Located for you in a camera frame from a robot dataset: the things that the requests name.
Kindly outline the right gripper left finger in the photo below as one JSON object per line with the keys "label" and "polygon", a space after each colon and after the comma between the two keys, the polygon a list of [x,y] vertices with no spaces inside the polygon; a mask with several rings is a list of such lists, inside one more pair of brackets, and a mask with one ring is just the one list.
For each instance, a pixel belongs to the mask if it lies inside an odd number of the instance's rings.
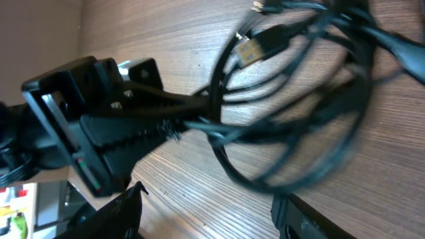
{"label": "right gripper left finger", "polygon": [[147,193],[137,182],[111,200],[72,230],[59,235],[60,239],[142,239],[139,225],[142,215],[142,193]]}

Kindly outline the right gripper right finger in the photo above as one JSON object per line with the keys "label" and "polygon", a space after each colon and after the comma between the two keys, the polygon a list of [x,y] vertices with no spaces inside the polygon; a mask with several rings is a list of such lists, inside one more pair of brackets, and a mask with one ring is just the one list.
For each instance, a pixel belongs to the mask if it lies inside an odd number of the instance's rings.
{"label": "right gripper right finger", "polygon": [[280,239],[355,239],[295,194],[274,195],[270,212]]}

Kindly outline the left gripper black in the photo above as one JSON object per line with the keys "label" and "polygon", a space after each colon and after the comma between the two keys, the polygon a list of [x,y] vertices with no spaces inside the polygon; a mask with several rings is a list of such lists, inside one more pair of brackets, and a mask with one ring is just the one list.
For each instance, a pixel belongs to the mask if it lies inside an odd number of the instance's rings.
{"label": "left gripper black", "polygon": [[[22,94],[66,162],[95,197],[126,190],[135,164],[187,130],[177,119],[204,114],[204,96],[122,83],[113,58],[85,56],[24,82]],[[91,117],[109,95],[109,115]],[[131,118],[165,118],[145,121]]]}

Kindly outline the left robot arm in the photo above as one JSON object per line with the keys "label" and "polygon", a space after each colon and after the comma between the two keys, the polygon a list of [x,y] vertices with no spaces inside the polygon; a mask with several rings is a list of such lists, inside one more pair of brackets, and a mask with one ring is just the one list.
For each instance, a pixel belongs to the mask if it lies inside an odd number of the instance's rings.
{"label": "left robot arm", "polygon": [[163,89],[156,62],[86,56],[21,86],[1,106],[1,186],[70,166],[95,197],[127,189],[135,164],[204,116],[208,101]]}

